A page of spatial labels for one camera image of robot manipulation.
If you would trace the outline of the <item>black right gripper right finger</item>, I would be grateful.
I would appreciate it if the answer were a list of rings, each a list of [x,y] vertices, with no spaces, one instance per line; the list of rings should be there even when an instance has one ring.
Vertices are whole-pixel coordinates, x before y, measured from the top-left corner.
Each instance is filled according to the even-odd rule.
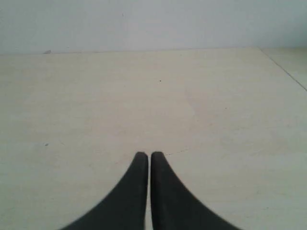
[[[235,230],[180,181],[162,152],[151,154],[150,196],[155,230]]]

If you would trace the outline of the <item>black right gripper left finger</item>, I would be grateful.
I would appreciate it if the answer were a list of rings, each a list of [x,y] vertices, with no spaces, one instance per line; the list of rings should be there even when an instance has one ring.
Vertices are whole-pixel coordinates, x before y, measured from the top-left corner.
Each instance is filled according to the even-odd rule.
[[[143,230],[148,186],[148,156],[137,152],[120,181],[65,230]]]

